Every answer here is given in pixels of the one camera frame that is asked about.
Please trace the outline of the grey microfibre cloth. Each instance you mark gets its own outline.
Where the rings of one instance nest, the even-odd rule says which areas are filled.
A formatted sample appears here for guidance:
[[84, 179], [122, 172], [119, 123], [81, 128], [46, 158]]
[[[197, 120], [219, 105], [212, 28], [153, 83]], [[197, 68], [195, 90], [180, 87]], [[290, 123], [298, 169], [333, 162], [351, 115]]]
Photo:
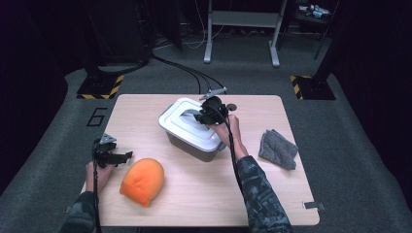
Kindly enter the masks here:
[[260, 140], [258, 156], [286, 170], [294, 170], [298, 146], [274, 129], [266, 130]]

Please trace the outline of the dark cabinet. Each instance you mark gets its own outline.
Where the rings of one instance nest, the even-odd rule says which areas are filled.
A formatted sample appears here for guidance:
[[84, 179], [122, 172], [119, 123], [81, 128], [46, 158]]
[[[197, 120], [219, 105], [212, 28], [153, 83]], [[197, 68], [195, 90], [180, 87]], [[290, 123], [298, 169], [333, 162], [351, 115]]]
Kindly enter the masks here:
[[147, 61], [147, 17], [141, 0], [83, 0], [106, 64]]

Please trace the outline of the person's left hand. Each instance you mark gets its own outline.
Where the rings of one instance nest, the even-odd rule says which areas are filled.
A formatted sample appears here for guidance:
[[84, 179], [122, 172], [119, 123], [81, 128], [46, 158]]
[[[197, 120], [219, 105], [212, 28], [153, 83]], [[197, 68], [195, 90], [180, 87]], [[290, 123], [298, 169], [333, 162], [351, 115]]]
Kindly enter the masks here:
[[[86, 191], [96, 189], [97, 192], [100, 192], [110, 179], [114, 168], [115, 166], [112, 164], [105, 168], [94, 166], [93, 162], [90, 161], [86, 166]], [[94, 172], [97, 172], [97, 183], [94, 182]]]

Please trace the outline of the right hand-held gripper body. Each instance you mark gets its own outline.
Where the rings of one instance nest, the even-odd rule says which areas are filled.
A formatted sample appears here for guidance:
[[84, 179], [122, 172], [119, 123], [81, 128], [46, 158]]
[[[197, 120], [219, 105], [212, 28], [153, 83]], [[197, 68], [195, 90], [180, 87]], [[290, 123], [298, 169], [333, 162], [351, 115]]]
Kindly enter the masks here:
[[218, 97], [218, 94], [225, 93], [226, 87], [215, 90], [209, 90], [205, 95], [201, 97], [203, 103], [201, 110], [206, 112], [204, 118], [210, 124], [222, 124], [224, 123], [228, 110], [222, 100]]

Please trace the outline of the dark shelf with small things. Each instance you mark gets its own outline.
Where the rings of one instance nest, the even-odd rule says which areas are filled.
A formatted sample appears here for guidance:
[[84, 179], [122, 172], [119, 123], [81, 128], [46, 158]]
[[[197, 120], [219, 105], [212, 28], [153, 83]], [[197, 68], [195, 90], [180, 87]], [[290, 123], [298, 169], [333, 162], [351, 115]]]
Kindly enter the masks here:
[[330, 23], [336, 0], [296, 0], [293, 17], [302, 32], [324, 33]]

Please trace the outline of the black striped stand base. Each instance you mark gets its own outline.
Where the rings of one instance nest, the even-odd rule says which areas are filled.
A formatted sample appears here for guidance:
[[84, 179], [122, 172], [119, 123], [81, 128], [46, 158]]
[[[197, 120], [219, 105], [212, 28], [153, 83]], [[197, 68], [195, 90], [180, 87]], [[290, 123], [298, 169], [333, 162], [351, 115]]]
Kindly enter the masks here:
[[123, 71], [103, 71], [94, 64], [87, 65], [85, 70], [86, 78], [77, 91], [77, 97], [82, 99], [112, 98]]
[[291, 76], [294, 94], [299, 100], [335, 100], [327, 83], [330, 62], [325, 58], [313, 76]]

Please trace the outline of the clear grey storage box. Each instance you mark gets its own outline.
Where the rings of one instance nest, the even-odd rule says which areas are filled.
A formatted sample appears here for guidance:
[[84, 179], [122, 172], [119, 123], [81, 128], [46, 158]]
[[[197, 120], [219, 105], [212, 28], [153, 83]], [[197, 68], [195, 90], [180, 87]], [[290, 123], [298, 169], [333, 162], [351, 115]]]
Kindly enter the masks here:
[[190, 142], [188, 140], [180, 139], [169, 132], [167, 132], [166, 135], [173, 146], [203, 162], [212, 161], [218, 152], [225, 149], [225, 144], [218, 136], [212, 136], [207, 140], [195, 140], [194, 142]]

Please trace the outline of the person's right hand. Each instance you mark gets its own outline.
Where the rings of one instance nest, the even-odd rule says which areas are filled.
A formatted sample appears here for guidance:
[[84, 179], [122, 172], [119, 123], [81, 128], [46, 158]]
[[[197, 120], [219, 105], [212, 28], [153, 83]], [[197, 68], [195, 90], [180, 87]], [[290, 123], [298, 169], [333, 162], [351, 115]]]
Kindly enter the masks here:
[[228, 115], [226, 123], [211, 124], [210, 128], [218, 134], [224, 144], [234, 149], [236, 161], [249, 155], [242, 142], [239, 119], [236, 115]]

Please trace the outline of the orange plush toy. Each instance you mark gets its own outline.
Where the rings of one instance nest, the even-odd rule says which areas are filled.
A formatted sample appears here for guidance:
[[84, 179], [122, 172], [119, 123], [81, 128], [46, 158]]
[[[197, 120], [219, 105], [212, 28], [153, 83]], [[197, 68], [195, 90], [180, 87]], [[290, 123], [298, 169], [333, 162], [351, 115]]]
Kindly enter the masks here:
[[164, 183], [164, 169], [155, 159], [143, 158], [127, 171], [120, 185], [120, 194], [148, 207]]

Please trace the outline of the white metal table frame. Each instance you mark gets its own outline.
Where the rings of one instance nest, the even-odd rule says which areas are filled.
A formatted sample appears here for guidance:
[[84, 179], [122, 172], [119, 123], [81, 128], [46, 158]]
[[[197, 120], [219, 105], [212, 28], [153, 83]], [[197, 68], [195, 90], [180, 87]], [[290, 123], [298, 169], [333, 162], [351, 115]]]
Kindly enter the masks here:
[[288, 0], [281, 0], [280, 10], [278, 13], [257, 13], [217, 11], [213, 9], [213, 0], [208, 0], [207, 43], [203, 62], [209, 64], [212, 59], [212, 29], [214, 25], [273, 28], [274, 34], [272, 40], [268, 42], [268, 46], [272, 66], [278, 68], [280, 66], [280, 60], [276, 46], [287, 3]]

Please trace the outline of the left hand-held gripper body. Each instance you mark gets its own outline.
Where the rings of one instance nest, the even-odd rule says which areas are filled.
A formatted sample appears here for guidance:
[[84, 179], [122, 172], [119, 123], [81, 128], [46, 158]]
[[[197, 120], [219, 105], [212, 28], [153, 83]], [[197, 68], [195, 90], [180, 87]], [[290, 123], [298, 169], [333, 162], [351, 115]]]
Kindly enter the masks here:
[[104, 133], [100, 138], [97, 138], [92, 145], [92, 157], [98, 166], [105, 168], [110, 163], [112, 152], [109, 151], [109, 144], [115, 143], [116, 138]]

